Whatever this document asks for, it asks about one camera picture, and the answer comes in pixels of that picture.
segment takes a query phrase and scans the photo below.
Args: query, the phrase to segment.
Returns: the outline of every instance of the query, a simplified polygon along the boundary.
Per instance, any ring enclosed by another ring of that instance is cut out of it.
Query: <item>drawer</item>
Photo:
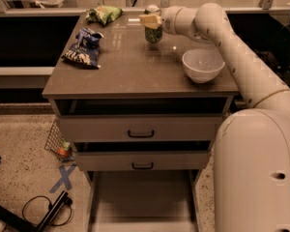
[[[221,117],[60,117],[70,142],[212,140]]]
[[[209,145],[210,141],[78,143],[74,158],[82,171],[203,169]]]

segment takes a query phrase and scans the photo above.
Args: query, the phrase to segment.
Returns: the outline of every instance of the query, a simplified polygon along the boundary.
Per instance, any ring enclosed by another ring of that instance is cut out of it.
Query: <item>black handle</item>
[[[132,168],[134,170],[151,170],[154,168],[154,163],[132,163]]]
[[[130,138],[151,138],[155,135],[155,131],[151,130],[149,132],[144,132],[144,133],[140,133],[140,132],[132,132],[131,130],[128,130],[128,136]]]

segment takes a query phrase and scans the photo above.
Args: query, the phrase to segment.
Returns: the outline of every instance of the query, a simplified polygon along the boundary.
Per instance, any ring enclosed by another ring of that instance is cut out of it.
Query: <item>speckled floor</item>
[[[69,175],[71,188],[67,189],[64,184],[56,186],[62,177],[60,166],[69,171],[73,162],[62,163],[44,148],[55,117],[45,109],[21,107],[16,112],[11,108],[1,109],[0,112],[0,205],[22,218],[22,209],[31,198],[44,195],[54,202],[61,191],[66,190],[72,199],[71,222],[60,227],[49,226],[45,231],[84,231],[90,191],[87,179],[76,167]],[[212,159],[202,172],[196,193],[200,231],[214,232]],[[47,212],[47,206],[43,198],[34,200],[25,210],[26,218],[39,223]],[[65,221],[68,215],[69,209],[63,209],[56,222]],[[15,230],[7,226],[4,231]]]

